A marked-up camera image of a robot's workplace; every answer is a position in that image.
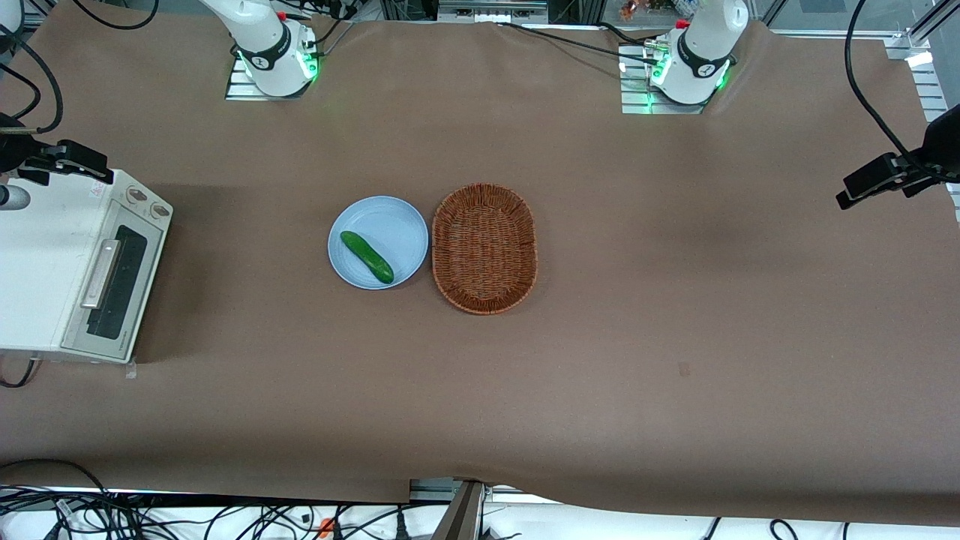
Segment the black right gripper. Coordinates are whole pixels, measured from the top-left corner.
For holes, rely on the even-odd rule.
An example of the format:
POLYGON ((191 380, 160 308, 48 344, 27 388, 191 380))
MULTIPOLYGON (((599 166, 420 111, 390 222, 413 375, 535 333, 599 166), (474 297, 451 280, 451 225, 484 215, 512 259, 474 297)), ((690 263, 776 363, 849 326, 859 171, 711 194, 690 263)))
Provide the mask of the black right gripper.
POLYGON ((109 158, 99 151, 73 140, 59 140, 51 145, 37 141, 31 134, 5 132, 7 128, 24 128, 24 125, 4 113, 1 113, 1 128, 2 175, 41 187, 50 185, 52 175, 85 176, 104 185, 114 182, 114 173, 107 165, 109 158))

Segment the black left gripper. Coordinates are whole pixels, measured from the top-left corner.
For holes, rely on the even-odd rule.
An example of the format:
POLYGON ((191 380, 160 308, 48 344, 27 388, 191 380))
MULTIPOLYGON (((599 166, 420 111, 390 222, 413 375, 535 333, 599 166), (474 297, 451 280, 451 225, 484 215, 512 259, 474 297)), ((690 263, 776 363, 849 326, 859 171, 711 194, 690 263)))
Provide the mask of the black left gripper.
POLYGON ((935 185, 959 182, 959 106, 951 107, 928 124, 921 147, 903 154, 905 177, 898 156, 884 153, 844 178, 844 190, 835 195, 842 211, 870 197, 901 191, 915 197, 935 185))

